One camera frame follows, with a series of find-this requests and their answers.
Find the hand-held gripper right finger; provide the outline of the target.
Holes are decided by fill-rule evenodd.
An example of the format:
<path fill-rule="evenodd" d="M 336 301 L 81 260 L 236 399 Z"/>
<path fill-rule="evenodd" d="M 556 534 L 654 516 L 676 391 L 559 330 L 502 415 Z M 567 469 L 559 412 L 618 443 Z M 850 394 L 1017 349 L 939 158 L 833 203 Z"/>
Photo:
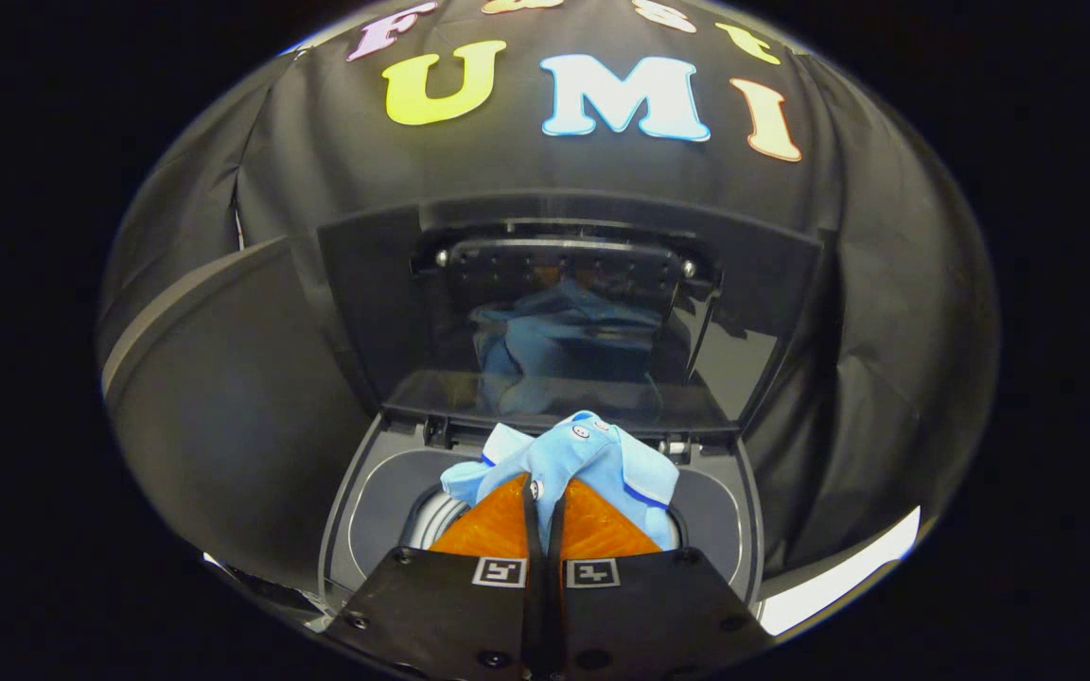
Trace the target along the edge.
<path fill-rule="evenodd" d="M 546 552 L 550 680 L 710 680 L 776 645 L 708 556 L 662 550 L 570 481 Z"/>

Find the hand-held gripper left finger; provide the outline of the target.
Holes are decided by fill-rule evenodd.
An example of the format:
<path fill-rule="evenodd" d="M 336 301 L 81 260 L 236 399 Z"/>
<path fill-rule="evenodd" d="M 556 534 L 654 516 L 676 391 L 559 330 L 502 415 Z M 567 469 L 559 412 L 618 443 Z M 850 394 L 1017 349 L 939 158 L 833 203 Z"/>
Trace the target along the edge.
<path fill-rule="evenodd" d="M 325 629 L 401 680 L 526 680 L 548 625 L 545 555 L 526 473 L 460 516 L 443 550 L 398 546 Z"/>

